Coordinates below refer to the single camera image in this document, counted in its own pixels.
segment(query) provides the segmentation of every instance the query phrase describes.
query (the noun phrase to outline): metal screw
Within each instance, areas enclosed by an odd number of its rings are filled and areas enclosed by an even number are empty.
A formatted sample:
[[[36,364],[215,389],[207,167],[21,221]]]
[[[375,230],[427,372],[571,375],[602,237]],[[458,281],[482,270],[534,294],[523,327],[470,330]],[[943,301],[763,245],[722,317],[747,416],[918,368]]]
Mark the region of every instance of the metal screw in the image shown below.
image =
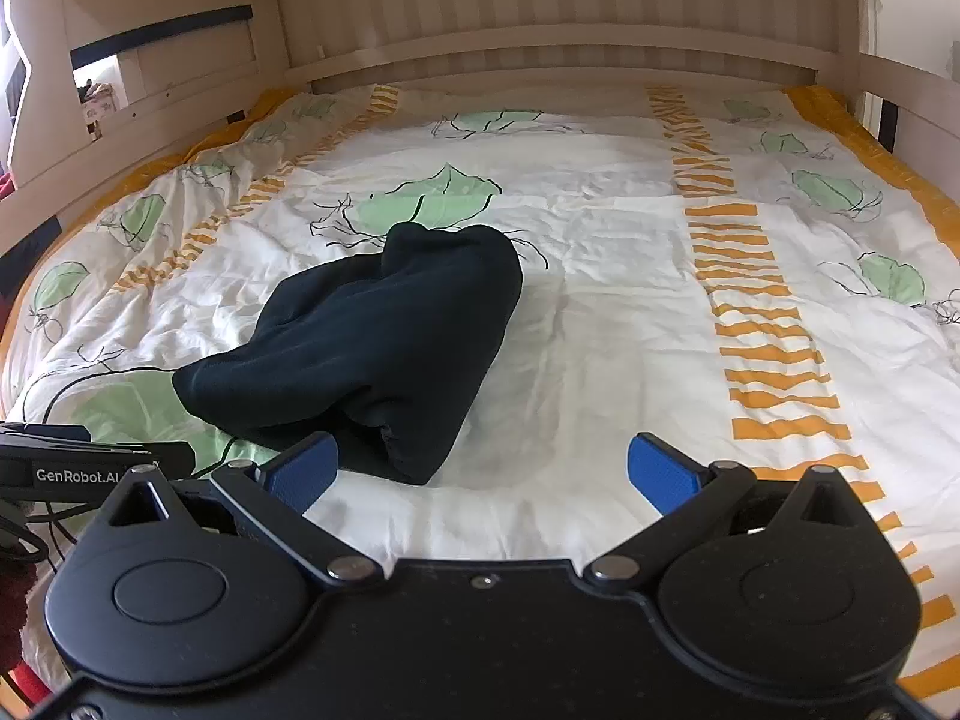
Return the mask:
[[[475,590],[489,590],[500,578],[496,574],[478,574],[470,580],[470,586]]]
[[[91,707],[90,704],[83,704],[70,712],[70,720],[102,720],[103,716],[97,707]]]
[[[330,560],[326,573],[340,581],[361,581],[373,576],[376,563],[363,555],[344,555]]]
[[[625,555],[603,555],[590,564],[590,573],[603,581],[624,581],[640,573],[640,564]]]

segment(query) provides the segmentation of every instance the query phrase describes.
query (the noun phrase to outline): blue gripper pad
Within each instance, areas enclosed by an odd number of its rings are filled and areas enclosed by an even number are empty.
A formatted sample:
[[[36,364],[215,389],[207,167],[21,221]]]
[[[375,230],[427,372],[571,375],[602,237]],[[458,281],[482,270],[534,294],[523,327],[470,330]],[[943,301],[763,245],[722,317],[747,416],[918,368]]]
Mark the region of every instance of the blue gripper pad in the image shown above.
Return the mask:
[[[666,442],[640,433],[627,450],[630,483],[661,514],[670,514],[699,493],[707,469]]]
[[[264,490],[303,514],[337,478],[337,442],[314,433],[257,470]]]

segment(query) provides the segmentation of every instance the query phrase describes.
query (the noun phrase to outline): red fabric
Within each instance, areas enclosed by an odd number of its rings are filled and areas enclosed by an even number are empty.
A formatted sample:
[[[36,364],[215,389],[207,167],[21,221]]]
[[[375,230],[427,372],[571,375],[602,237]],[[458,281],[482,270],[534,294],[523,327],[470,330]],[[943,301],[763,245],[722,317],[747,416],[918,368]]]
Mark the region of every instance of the red fabric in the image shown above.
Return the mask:
[[[13,176],[8,172],[0,175],[0,200],[13,192]]]
[[[37,677],[30,666],[24,664],[23,661],[11,671],[11,676],[18,688],[23,690],[23,694],[29,698],[33,704],[39,704],[50,695],[50,688],[47,688],[47,686],[40,681],[40,677]]]
[[[37,581],[30,563],[0,560],[0,672],[20,663],[20,631],[27,624],[27,593]]]

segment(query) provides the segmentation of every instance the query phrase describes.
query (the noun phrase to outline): orange border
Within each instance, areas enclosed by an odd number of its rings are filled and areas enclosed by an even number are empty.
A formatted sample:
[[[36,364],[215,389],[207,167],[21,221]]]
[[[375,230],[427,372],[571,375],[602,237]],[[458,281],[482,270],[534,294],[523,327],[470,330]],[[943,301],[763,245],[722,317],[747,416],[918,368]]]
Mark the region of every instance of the orange border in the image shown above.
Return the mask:
[[[250,112],[246,115],[246,118],[233,124],[227,124],[216,132],[211,132],[203,138],[200,143],[195,143],[195,145],[191,146],[187,151],[169,154],[136,167],[132,172],[128,173],[120,183],[107,191],[107,194],[103,194],[93,205],[80,214],[72,226],[62,232],[56,240],[51,243],[50,247],[43,253],[40,261],[37,262],[30,271],[30,274],[20,287],[20,291],[16,295],[16,300],[13,301],[13,307],[10,309],[7,327],[3,331],[3,337],[0,338],[0,367],[6,364],[7,353],[10,351],[10,344],[13,342],[16,318],[20,315],[20,308],[27,292],[30,290],[32,282],[34,282],[35,276],[37,276],[37,271],[39,271],[66,242],[69,242],[75,234],[80,232],[90,221],[93,221],[104,209],[112,206],[134,191],[146,189],[155,179],[164,175],[165,172],[170,172],[170,170],[174,170],[175,167],[179,167],[180,165],[185,165],[201,151],[236,143],[253,124],[261,121],[261,119],[266,119],[272,112],[277,110],[280,105],[286,103],[287,100],[297,93],[295,89],[268,89],[260,95],[259,100],[253,105],[253,108],[251,108]]]
[[[923,209],[937,239],[960,260],[960,207],[950,197],[880,146],[830,90],[822,86],[802,86],[784,89],[784,93],[804,119],[836,135],[864,167],[888,184],[909,191]],[[899,684],[918,700],[960,688],[960,655],[901,677]]]
[[[864,167],[896,189],[909,191],[923,209],[937,238],[960,260],[960,206],[880,146],[829,89],[798,86],[784,89],[784,93],[797,113],[815,127],[836,135]]]

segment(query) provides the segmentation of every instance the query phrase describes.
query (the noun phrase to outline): white duvet cover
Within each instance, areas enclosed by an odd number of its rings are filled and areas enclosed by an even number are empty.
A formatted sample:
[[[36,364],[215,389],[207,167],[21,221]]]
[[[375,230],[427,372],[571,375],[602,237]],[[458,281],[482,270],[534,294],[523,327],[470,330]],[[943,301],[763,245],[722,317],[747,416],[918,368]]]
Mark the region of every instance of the white duvet cover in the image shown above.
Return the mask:
[[[181,408],[170,371],[243,343],[282,278],[379,250],[397,221],[488,224],[523,292],[449,459],[423,488],[342,472],[307,516],[387,566],[582,566],[657,517],[626,475],[640,430],[767,478],[835,464],[925,602],[905,684],[947,712],[960,266],[929,208],[864,162],[779,92],[298,95],[44,263],[0,397],[10,420],[95,440],[186,439],[208,466],[229,437]],[[41,593],[26,652],[57,683]]]

